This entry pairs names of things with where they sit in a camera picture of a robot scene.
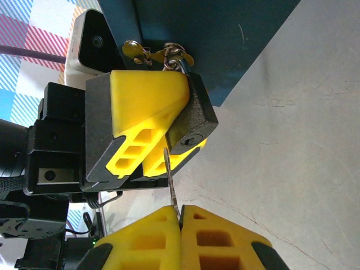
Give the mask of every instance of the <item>yellow foam pad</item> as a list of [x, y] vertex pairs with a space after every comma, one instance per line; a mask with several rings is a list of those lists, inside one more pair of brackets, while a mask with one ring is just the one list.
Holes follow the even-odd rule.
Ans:
[[131, 175], [164, 137], [189, 101], [187, 78], [177, 71], [113, 70], [110, 75], [112, 135], [126, 136], [106, 169]]
[[173, 206], [165, 206], [100, 239], [112, 244], [102, 270], [180, 270], [181, 236]]
[[265, 270], [251, 243], [261, 235], [194, 205], [185, 205], [181, 230], [182, 270]]
[[[191, 152], [196, 148], [203, 148], [206, 144], [207, 139], [203, 140], [194, 148], [186, 151], [181, 155], [170, 155], [170, 167], [171, 170], [175, 169]], [[166, 138], [163, 137], [159, 143], [151, 150], [142, 162], [143, 175], [152, 177], [159, 176], [167, 172], [164, 160], [164, 148], [167, 147]]]

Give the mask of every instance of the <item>black padlock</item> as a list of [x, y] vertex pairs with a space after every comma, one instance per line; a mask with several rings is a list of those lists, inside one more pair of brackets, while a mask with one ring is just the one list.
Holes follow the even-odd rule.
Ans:
[[166, 133], [171, 155], [180, 155], [205, 140], [219, 124], [201, 76], [187, 73], [190, 99]]

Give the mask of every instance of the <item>screw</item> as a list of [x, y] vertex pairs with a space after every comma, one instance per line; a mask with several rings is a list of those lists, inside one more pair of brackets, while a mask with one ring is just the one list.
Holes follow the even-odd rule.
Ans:
[[130, 42], [129, 42], [129, 45], [130, 45], [131, 47], [133, 47], [133, 48], [139, 47], [139, 44], [138, 44], [137, 42], [135, 42], [135, 41], [130, 41]]
[[134, 63], [142, 64], [142, 60], [140, 58], [134, 58]]
[[54, 132], [51, 132], [51, 133], [50, 133], [50, 139], [52, 139], [52, 140], [57, 140], [57, 134], [54, 133]]
[[53, 170], [48, 170], [45, 172], [44, 176], [47, 181], [53, 181], [56, 178], [56, 174]]

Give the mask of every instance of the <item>concrete floor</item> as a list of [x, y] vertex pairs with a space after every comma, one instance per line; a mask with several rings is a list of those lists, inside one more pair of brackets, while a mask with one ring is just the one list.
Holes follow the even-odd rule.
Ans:
[[[215, 108], [179, 203], [262, 234], [291, 269], [360, 269], [359, 64], [360, 1], [302, 0]], [[167, 189], [126, 192], [108, 230], [167, 204]]]

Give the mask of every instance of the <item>black cable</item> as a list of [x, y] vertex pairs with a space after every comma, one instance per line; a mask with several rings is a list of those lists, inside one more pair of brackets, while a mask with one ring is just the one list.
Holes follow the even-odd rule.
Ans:
[[109, 199], [107, 201], [104, 201], [101, 204], [99, 204], [99, 202], [98, 202], [98, 196], [99, 195], [98, 195], [97, 192], [95, 192], [95, 193], [87, 193], [86, 197], [85, 197], [85, 200], [86, 200], [86, 202], [88, 203], [88, 205], [90, 206], [91, 209], [98, 209], [98, 208], [101, 208], [104, 205], [106, 205], [106, 204], [120, 198], [123, 195], [123, 192], [122, 191], [117, 191], [116, 194], [117, 195], [115, 197], [113, 197], [113, 198], [111, 198], [111, 199]]
[[0, 192], [22, 190], [23, 184], [23, 175], [16, 177], [0, 177]]
[[66, 57], [59, 55], [50, 55], [44, 52], [32, 51], [30, 49], [16, 48], [11, 46], [0, 45], [0, 53], [5, 55], [16, 55], [31, 57], [55, 63], [65, 64]]
[[85, 225], [88, 228], [88, 230], [91, 230], [91, 228], [93, 227], [93, 224], [92, 224], [91, 217], [88, 212], [85, 212], [83, 214], [83, 219], [84, 219]]
[[65, 229], [65, 231], [73, 233], [75, 235], [86, 235], [87, 233], [91, 232], [91, 229], [87, 230], [86, 232], [77, 232], [77, 231], [73, 231], [72, 229]]
[[86, 232], [77, 232], [77, 231], [75, 231], [74, 227], [71, 225], [71, 223], [68, 220], [66, 220], [66, 224], [69, 226], [70, 229], [65, 229], [65, 231], [72, 233], [75, 237], [76, 237], [76, 235], [85, 235], [87, 233], [90, 233], [91, 230], [94, 228], [94, 225], [93, 225], [93, 223], [91, 221], [91, 217], [90, 217], [88, 212], [85, 212], [83, 214], [83, 219], [84, 219], [86, 227], [88, 228], [88, 230]]
[[74, 230], [73, 225], [71, 225], [71, 223], [70, 223], [70, 221], [69, 221], [68, 219], [66, 220], [66, 225], [70, 228], [70, 230], [72, 230], [72, 231]]

